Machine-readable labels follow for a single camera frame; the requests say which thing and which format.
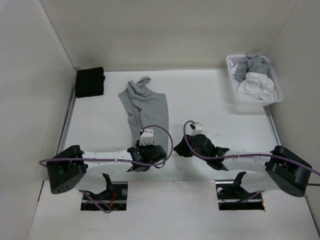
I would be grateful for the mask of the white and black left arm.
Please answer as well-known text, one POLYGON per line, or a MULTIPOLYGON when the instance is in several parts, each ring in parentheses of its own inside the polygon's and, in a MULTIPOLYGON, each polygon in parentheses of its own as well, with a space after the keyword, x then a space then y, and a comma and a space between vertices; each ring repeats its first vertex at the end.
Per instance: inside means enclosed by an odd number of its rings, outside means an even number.
POLYGON ((126 181, 128 174, 144 173, 167 157, 160 145, 136 144, 117 152, 82 151, 73 145, 45 166, 53 195, 72 189, 85 191, 94 200, 107 200, 115 188, 112 181, 126 181))

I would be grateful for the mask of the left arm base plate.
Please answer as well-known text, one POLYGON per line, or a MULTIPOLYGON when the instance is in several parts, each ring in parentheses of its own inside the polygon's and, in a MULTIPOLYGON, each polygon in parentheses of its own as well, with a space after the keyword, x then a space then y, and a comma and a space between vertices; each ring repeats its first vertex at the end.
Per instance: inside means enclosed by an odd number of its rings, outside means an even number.
POLYGON ((82 195, 81 211, 100 211, 107 213, 127 210, 128 182, 113 182, 112 190, 107 189, 99 194, 86 191, 82 195))

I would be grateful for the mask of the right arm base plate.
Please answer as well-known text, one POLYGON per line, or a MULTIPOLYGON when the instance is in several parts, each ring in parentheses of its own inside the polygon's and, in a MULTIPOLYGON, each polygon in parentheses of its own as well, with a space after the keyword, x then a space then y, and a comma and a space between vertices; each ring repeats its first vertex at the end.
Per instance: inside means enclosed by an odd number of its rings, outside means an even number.
POLYGON ((220 211, 265 210, 261 192, 248 193, 231 181, 217 181, 215 187, 220 211))

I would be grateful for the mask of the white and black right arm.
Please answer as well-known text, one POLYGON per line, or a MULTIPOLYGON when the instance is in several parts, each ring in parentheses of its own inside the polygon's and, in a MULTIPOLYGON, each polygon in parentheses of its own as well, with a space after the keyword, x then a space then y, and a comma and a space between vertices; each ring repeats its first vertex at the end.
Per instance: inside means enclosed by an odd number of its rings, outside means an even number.
POLYGON ((269 156, 232 157, 212 159, 231 153, 229 148, 213 145, 204 134, 187 135, 173 150, 181 157, 190 158, 200 155, 209 167, 217 171, 239 171, 232 192, 238 198, 248 193, 268 190, 281 190, 293 197, 305 195, 312 166, 302 158, 277 145, 269 156))

